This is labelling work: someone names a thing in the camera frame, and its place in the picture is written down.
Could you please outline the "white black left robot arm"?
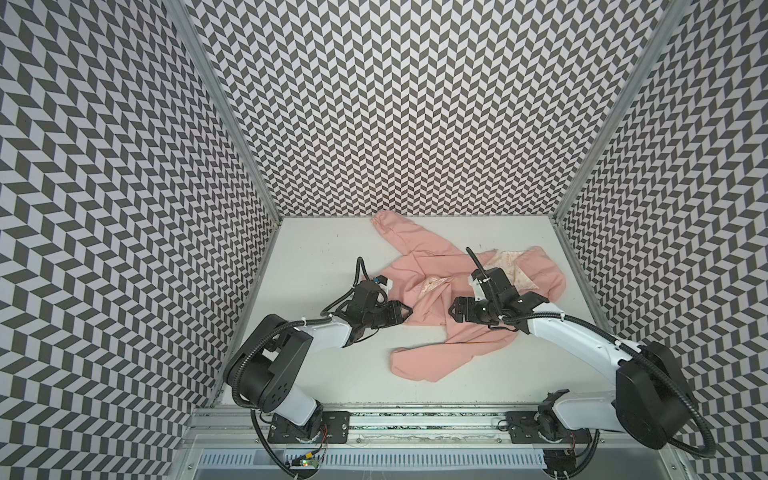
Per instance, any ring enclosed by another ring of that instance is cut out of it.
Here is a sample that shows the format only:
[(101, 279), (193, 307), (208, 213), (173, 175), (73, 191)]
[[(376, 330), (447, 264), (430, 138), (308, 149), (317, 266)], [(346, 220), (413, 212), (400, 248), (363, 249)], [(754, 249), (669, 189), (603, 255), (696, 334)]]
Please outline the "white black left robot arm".
[(317, 319), (287, 321), (265, 317), (242, 342), (225, 368), (224, 382), (241, 407), (271, 416), (289, 443), (309, 442), (322, 434), (329, 417), (323, 405), (295, 385), (312, 353), (341, 350), (374, 333), (399, 326), (413, 308), (388, 297), (384, 276), (362, 280), (331, 302)]

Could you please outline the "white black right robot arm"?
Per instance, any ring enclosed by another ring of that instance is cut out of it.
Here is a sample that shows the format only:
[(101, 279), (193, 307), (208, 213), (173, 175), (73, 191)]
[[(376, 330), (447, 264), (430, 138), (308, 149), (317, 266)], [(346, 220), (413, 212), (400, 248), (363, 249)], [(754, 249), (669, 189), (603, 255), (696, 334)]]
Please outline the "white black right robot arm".
[(603, 430), (624, 432), (659, 450), (674, 444), (688, 422), (701, 419), (674, 356), (661, 344), (620, 339), (533, 292), (511, 293), (504, 300), (458, 297), (448, 313), (458, 323), (515, 330), (547, 341), (608, 381), (602, 391), (563, 388), (549, 393), (536, 416), (539, 435), (547, 441), (576, 430)]

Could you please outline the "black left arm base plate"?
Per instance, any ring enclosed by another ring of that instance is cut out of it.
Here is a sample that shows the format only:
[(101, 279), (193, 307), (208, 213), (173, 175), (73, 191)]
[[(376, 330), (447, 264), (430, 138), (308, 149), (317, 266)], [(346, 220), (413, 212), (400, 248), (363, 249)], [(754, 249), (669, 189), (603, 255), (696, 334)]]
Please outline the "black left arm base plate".
[(269, 427), (268, 441), (277, 444), (346, 444), (349, 436), (349, 411), (323, 411), (314, 414), (304, 425), (297, 426), (275, 414)]

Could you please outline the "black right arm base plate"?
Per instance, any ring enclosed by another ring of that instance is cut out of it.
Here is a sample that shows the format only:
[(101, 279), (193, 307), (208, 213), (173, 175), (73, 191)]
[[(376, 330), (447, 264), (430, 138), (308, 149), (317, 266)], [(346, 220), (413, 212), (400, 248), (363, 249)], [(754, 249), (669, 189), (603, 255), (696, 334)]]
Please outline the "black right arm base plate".
[(535, 411), (508, 411), (496, 428), (507, 433), (513, 444), (587, 445), (588, 429), (569, 430), (553, 414)]

